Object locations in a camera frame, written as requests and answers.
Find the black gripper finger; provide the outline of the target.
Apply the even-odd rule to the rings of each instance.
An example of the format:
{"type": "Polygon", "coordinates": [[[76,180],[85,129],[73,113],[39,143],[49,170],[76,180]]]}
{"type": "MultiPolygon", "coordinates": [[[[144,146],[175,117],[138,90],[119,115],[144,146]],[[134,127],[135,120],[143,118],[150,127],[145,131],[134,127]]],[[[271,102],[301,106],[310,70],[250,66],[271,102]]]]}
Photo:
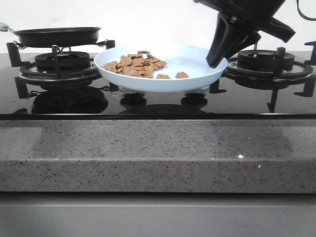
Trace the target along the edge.
{"type": "Polygon", "coordinates": [[[238,40],[237,43],[233,44],[233,47],[226,54],[226,59],[231,58],[233,55],[245,49],[246,47],[256,44],[260,39],[261,36],[258,32],[250,32],[243,40],[238,40]]]}
{"type": "Polygon", "coordinates": [[[237,29],[235,25],[231,22],[228,15],[219,12],[213,42],[206,57],[208,65],[216,68],[223,58],[229,58],[236,39],[237,29]]]}

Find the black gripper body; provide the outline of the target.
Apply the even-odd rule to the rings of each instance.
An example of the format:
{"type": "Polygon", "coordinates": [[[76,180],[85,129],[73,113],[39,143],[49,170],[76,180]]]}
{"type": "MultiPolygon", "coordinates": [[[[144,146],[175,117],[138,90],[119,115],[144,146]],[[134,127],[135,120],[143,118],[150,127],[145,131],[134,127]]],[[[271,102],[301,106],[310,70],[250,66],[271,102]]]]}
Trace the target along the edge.
{"type": "Polygon", "coordinates": [[[196,0],[219,12],[246,20],[255,29],[288,42],[295,31],[274,18],[283,0],[196,0]]]}

